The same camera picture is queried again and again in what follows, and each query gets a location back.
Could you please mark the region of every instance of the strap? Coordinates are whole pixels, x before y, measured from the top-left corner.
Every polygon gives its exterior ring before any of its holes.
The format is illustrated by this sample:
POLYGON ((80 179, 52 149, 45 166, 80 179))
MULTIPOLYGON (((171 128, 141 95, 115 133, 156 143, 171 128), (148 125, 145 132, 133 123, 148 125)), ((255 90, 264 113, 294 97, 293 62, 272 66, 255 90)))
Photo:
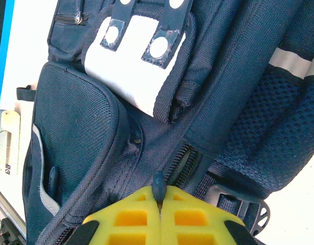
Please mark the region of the strap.
POLYGON ((254 236, 269 221, 270 209, 263 200, 222 186, 209 172, 200 182, 194 196, 238 216, 254 236))
POLYGON ((36 96, 36 91, 32 90, 30 85, 28 85, 26 88, 16 89, 16 97, 19 101, 34 102, 35 96, 36 96))

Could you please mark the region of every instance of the black plastic buckle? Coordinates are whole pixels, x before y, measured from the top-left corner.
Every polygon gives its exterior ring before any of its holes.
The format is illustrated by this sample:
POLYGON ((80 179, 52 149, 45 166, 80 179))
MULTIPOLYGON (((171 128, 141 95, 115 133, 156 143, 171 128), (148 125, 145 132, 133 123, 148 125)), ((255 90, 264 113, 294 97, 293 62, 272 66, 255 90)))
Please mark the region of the black plastic buckle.
POLYGON ((265 201, 247 194, 242 194, 237 191, 231 190, 220 184, 212 185, 208 189, 204 200, 207 203, 210 203, 211 205, 217 207, 221 195, 234 197, 235 199, 241 201, 241 205, 236 216, 239 217, 242 221, 244 221, 246 218, 249 205, 251 203, 258 204, 257 215, 254 219, 251 229, 249 229, 250 234, 252 234, 253 236, 259 234, 268 224, 270 218, 270 209, 265 201), (262 226, 260 226, 258 223, 265 218, 267 218, 266 222, 262 226))

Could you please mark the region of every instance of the backpack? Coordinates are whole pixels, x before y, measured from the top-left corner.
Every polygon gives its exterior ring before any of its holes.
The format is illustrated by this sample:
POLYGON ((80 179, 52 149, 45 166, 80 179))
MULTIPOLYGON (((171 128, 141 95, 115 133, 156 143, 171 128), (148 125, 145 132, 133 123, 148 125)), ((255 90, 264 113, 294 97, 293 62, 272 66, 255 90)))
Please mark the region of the backpack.
POLYGON ((35 102, 29 245, 158 170, 256 235, 314 154, 313 0, 59 0, 47 41, 36 95, 17 90, 35 102))

